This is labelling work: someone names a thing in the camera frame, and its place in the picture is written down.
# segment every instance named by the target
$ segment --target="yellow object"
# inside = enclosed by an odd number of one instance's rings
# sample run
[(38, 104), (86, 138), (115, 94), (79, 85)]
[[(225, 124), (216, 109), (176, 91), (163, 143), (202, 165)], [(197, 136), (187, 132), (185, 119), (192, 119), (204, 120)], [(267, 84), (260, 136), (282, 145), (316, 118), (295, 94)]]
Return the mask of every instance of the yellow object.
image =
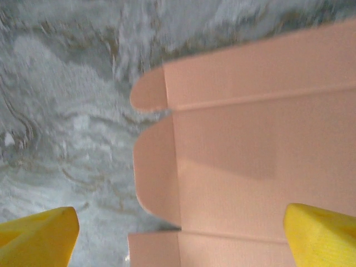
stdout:
[(297, 267), (356, 266), (356, 217), (289, 204), (284, 230)]
[(78, 234), (73, 207), (0, 224), (0, 267), (67, 267)]

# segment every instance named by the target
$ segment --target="marble surface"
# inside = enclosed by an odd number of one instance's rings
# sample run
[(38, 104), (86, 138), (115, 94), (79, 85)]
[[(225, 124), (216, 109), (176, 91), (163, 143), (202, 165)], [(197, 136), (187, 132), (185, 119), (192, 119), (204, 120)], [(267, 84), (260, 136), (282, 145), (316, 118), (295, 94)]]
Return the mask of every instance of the marble surface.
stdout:
[[(167, 112), (132, 109), (139, 76), (354, 14), (346, 0), (1, 0), (1, 73), (41, 139), (0, 165), (0, 222), (74, 206), (81, 233), (70, 266), (128, 266), (127, 233), (172, 227), (136, 200), (132, 147)], [(0, 133), (11, 129), (24, 130), (0, 97)]]

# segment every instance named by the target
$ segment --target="floor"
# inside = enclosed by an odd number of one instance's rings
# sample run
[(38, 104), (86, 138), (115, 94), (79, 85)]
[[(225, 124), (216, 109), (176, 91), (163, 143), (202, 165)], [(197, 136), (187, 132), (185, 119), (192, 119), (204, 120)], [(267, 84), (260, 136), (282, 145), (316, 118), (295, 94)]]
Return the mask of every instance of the floor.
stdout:
[[(144, 71), (183, 56), (354, 16), (354, 0), (0, 0), (0, 74), (36, 146), (0, 160), (0, 222), (74, 206), (70, 267), (129, 266), (129, 232), (172, 226), (139, 206), (132, 147), (167, 111), (128, 101)], [(0, 148), (24, 126), (0, 97)]]

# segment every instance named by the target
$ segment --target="yellow plastic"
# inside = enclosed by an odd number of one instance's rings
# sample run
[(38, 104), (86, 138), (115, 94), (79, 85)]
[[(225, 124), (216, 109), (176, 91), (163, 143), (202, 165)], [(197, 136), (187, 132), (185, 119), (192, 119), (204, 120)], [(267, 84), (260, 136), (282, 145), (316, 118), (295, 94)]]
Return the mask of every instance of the yellow plastic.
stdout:
[(0, 267), (67, 267), (78, 234), (73, 207), (0, 224)]
[(289, 204), (284, 230), (297, 267), (356, 266), (356, 217)]

